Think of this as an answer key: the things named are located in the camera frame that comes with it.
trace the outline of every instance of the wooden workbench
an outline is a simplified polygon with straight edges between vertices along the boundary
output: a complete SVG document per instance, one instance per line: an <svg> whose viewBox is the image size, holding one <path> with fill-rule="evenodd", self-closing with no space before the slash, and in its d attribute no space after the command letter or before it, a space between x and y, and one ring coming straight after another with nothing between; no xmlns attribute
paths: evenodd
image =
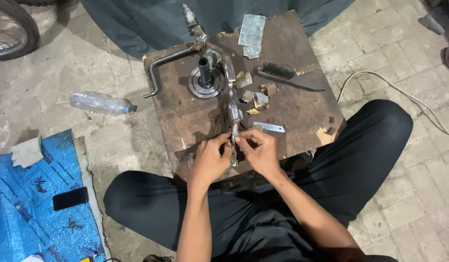
<svg viewBox="0 0 449 262"><path fill-rule="evenodd" d="M243 125L249 128L254 121L267 123L271 118L274 119L273 124L287 123L286 133L269 131L277 138L279 159L331 143L345 126L344 116L297 14L289 11L267 18L262 52L258 59L249 60L242 56L242 46L238 45L239 32L240 28L237 28L234 33L219 33L211 37L211 42L230 54L235 54L233 64L236 74L240 71L252 73L257 65L272 61L290 65L298 72L314 70L307 77L321 81L327 87L324 92L308 92L278 83L278 91L270 97L270 108L266 111L248 115L245 110L250 109L249 105L238 102L239 108L244 111ZM150 53L144 58L145 65L191 45L192 43L185 43ZM198 99L188 90L188 76L197 67L198 58L203 52L160 66L157 75L161 91L153 97L172 172L185 181L191 173L192 161L188 157L181 157L181 152L213 136L216 115L222 113L221 101L224 100L221 95L211 99ZM258 92L258 86L269 82L253 73L252 77L253 84L236 91L238 98L242 97L245 90ZM330 123L330 116L334 119L333 123ZM330 127L336 130L332 135L326 134ZM242 161L238 167L230 168L219 180L251 169L248 161Z"/></svg>

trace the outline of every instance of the black pants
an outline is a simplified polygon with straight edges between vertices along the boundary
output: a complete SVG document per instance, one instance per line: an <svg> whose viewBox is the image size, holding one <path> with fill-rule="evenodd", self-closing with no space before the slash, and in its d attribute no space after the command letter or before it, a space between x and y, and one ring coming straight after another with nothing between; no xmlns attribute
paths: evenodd
<svg viewBox="0 0 449 262"><path fill-rule="evenodd" d="M398 104L373 100L347 121L333 143L317 150L309 169L293 181L344 226L355 220L393 168L412 132L412 119ZM241 194L209 191L212 256L225 252L256 209L277 198L272 185ZM118 223L176 251L186 188L141 171L117 176L104 197L106 214Z"/></svg>

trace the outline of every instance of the smartphone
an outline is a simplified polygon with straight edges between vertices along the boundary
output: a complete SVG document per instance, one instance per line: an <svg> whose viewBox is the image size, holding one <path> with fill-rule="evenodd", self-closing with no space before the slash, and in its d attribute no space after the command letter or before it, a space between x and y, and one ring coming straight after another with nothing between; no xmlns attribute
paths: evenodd
<svg viewBox="0 0 449 262"><path fill-rule="evenodd" d="M64 192L53 196L53 210L59 211L65 208L73 207L75 205L87 203L87 201L87 188L77 188L69 192Z"/></svg>

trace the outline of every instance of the person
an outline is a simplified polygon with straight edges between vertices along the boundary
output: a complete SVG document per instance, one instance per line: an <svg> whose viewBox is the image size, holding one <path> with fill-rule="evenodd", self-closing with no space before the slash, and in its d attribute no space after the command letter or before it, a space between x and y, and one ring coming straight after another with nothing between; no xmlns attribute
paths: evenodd
<svg viewBox="0 0 449 262"><path fill-rule="evenodd" d="M412 126L398 104L370 101L333 143L317 149L306 170L289 175L274 137L243 131L236 142L269 184L237 193L209 190L230 165L230 133L224 133L201 143L186 188L146 172L118 175L104 197L106 214L176 251L178 262L396 262L365 255L347 226L390 173Z"/></svg>

